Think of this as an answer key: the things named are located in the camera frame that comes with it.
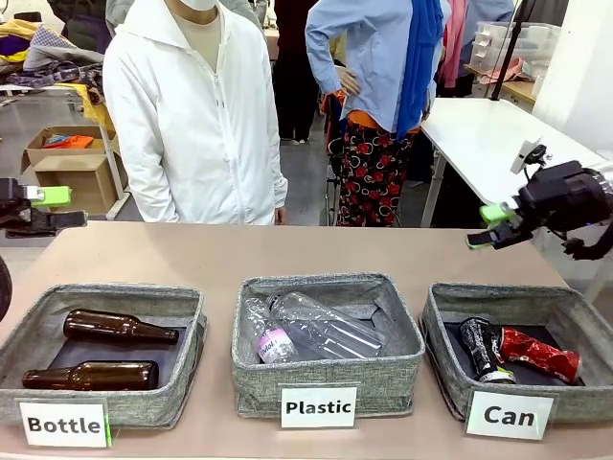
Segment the white face mask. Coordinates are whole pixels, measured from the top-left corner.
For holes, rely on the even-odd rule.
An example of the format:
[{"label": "white face mask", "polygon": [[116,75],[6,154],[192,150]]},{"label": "white face mask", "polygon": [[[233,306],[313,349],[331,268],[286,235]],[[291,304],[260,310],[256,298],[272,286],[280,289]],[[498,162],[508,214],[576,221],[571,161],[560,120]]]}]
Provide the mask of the white face mask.
[{"label": "white face mask", "polygon": [[211,10],[217,4],[217,0],[181,0],[181,2],[185,3],[192,10],[196,10],[197,12]]}]

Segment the fabric bin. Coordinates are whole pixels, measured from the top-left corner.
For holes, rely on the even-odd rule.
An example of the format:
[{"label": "fabric bin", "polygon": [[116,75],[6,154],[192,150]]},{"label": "fabric bin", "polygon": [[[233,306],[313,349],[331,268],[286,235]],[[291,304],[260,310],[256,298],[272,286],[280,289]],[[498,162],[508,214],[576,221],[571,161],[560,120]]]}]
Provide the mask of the fabric bin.
[{"label": "fabric bin", "polygon": [[[172,428],[189,396],[204,344],[207,318],[204,296],[197,290],[137,284],[64,285],[47,290],[26,313],[0,349],[0,420],[20,424],[16,400],[103,399],[113,428]],[[132,314],[142,321],[180,331],[174,347],[110,345],[71,341],[62,331],[64,319],[75,309]],[[160,387],[151,391],[30,390],[21,384],[32,369],[76,365],[77,360],[136,359],[160,356]]]},{"label": "fabric bin", "polygon": [[[298,290],[322,304],[365,320],[387,336],[383,356],[262,364],[243,323],[244,302]],[[238,414],[281,417],[283,387],[357,386],[356,416],[409,415],[413,385],[425,345],[394,282],[381,274],[334,274],[256,278],[238,294],[232,361]]]},{"label": "fabric bin", "polygon": [[[480,383],[473,379],[468,358],[461,358],[450,325],[479,316],[536,336],[544,334],[562,350],[581,355],[580,381],[563,383],[520,363],[518,372],[534,372],[517,384]],[[613,420],[613,329],[577,292],[566,287],[507,287],[435,284],[420,319],[428,354],[449,409],[464,420],[473,390],[521,396],[556,397],[553,422],[587,423]]]}]

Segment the white hooded jacket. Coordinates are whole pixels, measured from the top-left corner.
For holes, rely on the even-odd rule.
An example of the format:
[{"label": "white hooded jacket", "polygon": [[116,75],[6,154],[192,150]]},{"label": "white hooded jacket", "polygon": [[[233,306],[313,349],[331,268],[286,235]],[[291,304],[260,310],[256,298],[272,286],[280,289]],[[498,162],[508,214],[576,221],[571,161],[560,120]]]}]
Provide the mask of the white hooded jacket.
[{"label": "white hooded jacket", "polygon": [[104,94],[145,221],[274,223],[287,180],[261,32],[217,5],[217,72],[164,0],[136,0],[104,59]]}]

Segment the white label card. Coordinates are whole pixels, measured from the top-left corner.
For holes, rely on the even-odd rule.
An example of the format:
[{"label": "white label card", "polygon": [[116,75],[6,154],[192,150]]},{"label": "white label card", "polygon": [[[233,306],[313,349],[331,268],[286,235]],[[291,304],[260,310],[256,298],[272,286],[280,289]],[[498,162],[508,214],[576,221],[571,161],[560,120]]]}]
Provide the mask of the white label card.
[{"label": "white label card", "polygon": [[466,433],[540,441],[553,404],[554,398],[475,391]]},{"label": "white label card", "polygon": [[20,402],[30,446],[106,448],[107,431],[101,403]]},{"label": "white label card", "polygon": [[282,428],[353,428],[357,387],[283,388]]}]

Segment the clear plastic bottle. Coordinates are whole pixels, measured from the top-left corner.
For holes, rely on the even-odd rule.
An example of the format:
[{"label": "clear plastic bottle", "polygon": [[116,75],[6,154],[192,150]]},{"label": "clear plastic bottle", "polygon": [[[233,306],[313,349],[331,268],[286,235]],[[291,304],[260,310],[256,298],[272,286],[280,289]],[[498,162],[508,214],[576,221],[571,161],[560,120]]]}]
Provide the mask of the clear plastic bottle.
[{"label": "clear plastic bottle", "polygon": [[270,311],[262,300],[245,300],[245,318],[251,343],[266,364],[296,360],[298,352],[284,329],[270,319]]},{"label": "clear plastic bottle", "polygon": [[325,359],[378,357],[387,337],[301,292],[268,299],[274,321],[294,342]]}]

